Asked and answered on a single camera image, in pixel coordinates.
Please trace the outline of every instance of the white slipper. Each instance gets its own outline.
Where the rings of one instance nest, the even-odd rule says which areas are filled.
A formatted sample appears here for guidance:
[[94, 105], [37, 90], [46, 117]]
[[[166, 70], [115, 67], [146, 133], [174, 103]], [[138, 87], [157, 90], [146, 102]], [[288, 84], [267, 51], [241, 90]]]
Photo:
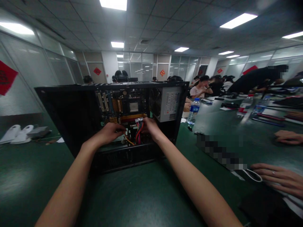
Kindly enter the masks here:
[[0, 140], [0, 144], [4, 143], [10, 143], [13, 139], [16, 138], [17, 134], [21, 131], [21, 126], [20, 125], [13, 125], [11, 126], [5, 135], [2, 137]]
[[13, 139], [11, 144], [20, 144], [20, 143], [28, 143], [32, 139], [27, 135], [27, 133], [31, 132], [34, 129], [33, 125], [26, 126], [22, 131], [20, 131], [15, 139]]

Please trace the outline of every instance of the white cable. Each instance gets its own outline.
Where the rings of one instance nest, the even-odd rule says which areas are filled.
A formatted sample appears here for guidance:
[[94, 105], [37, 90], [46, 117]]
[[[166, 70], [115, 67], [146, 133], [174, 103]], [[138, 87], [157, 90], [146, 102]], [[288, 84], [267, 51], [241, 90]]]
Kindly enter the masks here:
[[[263, 179], [262, 179], [262, 177], [259, 175], [259, 174], [257, 174], [256, 172], [254, 172], [254, 171], [251, 171], [251, 170], [249, 170], [249, 169], [247, 169], [247, 170], [243, 170], [246, 174], [247, 174], [247, 176], [249, 176], [251, 179], [253, 179], [254, 181], [256, 181], [256, 182], [262, 182], [263, 181]], [[249, 175], [249, 173], [248, 172], [246, 172], [246, 171], [249, 171], [249, 172], [252, 172], [252, 173], [254, 173], [255, 175], [257, 175], [259, 178], [260, 178], [260, 180], [255, 180], [254, 178], [252, 178], [251, 177], [251, 175]]]

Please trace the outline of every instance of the computer case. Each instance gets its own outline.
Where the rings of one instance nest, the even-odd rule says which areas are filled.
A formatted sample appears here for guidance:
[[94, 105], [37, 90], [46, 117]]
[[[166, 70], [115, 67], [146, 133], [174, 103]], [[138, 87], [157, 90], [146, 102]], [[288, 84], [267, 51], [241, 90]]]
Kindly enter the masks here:
[[[83, 142], [107, 122], [124, 125], [133, 138], [135, 119], [153, 117], [175, 144], [189, 82], [127, 82], [35, 88], [46, 111], [74, 157]], [[91, 174], [113, 172], [165, 158], [150, 135], [140, 143], [123, 138], [96, 152]]]

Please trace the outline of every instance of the plastic bottle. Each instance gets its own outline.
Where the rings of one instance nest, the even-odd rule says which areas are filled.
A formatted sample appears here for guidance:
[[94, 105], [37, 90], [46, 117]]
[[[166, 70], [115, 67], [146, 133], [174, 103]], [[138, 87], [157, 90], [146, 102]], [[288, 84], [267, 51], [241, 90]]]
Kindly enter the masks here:
[[261, 114], [270, 103], [270, 96], [261, 99], [253, 110], [253, 114]]
[[240, 105], [240, 108], [237, 112], [237, 115], [244, 116], [249, 108], [252, 106], [253, 103], [253, 94], [249, 94], [246, 99], [243, 100], [243, 102]]
[[187, 118], [188, 126], [192, 127], [196, 122], [196, 115], [200, 108], [200, 99], [195, 98], [195, 101], [192, 102], [192, 105], [190, 106], [190, 113]]

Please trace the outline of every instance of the fluorescent light panel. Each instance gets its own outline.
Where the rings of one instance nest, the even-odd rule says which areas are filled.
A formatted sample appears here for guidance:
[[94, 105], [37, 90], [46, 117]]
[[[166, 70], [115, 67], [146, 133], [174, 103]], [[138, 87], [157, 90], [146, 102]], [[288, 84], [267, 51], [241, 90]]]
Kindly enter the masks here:
[[21, 24], [0, 22], [2, 27], [23, 35], [34, 35], [34, 32]]
[[111, 46], [115, 48], [124, 48], [124, 43], [111, 42]]
[[233, 29], [234, 27], [244, 24], [252, 19], [255, 19], [256, 17], [257, 15], [244, 13], [236, 17], [235, 19], [232, 19], [231, 21], [227, 22], [226, 24], [221, 25], [220, 27]]
[[291, 35], [283, 36], [282, 38], [295, 38], [295, 37], [302, 36], [302, 35], [303, 35], [303, 32], [297, 32], [297, 33], [294, 33]]
[[101, 6], [105, 8], [126, 11], [127, 0], [100, 0]]
[[183, 51], [185, 51], [187, 49], [189, 49], [189, 48], [188, 47], [180, 47], [180, 48], [176, 49], [175, 51], [176, 52], [183, 52]]
[[232, 57], [239, 57], [239, 55], [231, 55], [231, 56], [228, 56], [227, 58], [232, 58]]
[[223, 52], [223, 53], [219, 53], [220, 55], [225, 55], [225, 54], [231, 54], [233, 53], [234, 51], [226, 51], [226, 52]]

